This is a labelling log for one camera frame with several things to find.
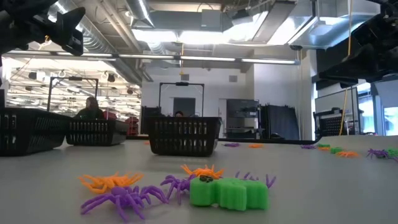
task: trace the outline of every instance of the person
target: person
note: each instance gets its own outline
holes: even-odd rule
[[[174,116],[175,116],[175,117],[182,117],[182,116],[184,116],[184,114],[182,113],[182,111],[176,111],[176,112],[174,113]]]
[[[94,96],[87,98],[86,108],[79,111],[74,118],[77,119],[105,119],[104,113],[98,106],[98,101]]]

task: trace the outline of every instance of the table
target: table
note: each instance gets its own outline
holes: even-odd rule
[[[82,174],[112,175],[117,170],[142,172],[137,184],[159,185],[167,174],[187,176],[180,168],[215,164],[225,177],[241,170],[264,178],[276,175],[270,208],[229,211],[196,208],[188,197],[182,205],[157,204],[143,210],[145,221],[132,210],[132,223],[395,223],[398,208],[398,164],[369,158],[345,159],[299,146],[266,144],[264,149],[218,144],[210,158],[153,155],[144,141],[113,147],[75,147],[26,157],[0,158],[0,223],[123,223],[115,206],[104,203],[87,215],[80,205],[94,195],[77,179]]]

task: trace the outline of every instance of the doorway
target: doorway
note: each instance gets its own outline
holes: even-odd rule
[[[174,98],[173,115],[175,112],[181,111],[185,117],[195,115],[195,98]]]

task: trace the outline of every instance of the black machine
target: black machine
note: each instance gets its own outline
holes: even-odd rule
[[[83,34],[76,26],[85,15],[79,7],[65,14],[58,12],[57,21],[48,19],[49,7],[57,0],[0,0],[0,55],[16,48],[27,50],[28,44],[51,39],[73,55],[83,54]]]
[[[380,80],[398,72],[398,0],[368,0],[381,5],[381,13],[360,25],[352,38],[361,46],[341,63],[319,73],[326,80],[348,86],[358,79]]]

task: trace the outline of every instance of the black mesh basket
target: black mesh basket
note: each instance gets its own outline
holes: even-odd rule
[[[35,109],[0,110],[0,156],[24,156],[61,146],[70,120]]]
[[[126,140],[129,124],[115,120],[70,121],[67,143],[75,146],[113,146]]]
[[[167,156],[210,156],[217,146],[220,118],[147,118],[150,149]]]

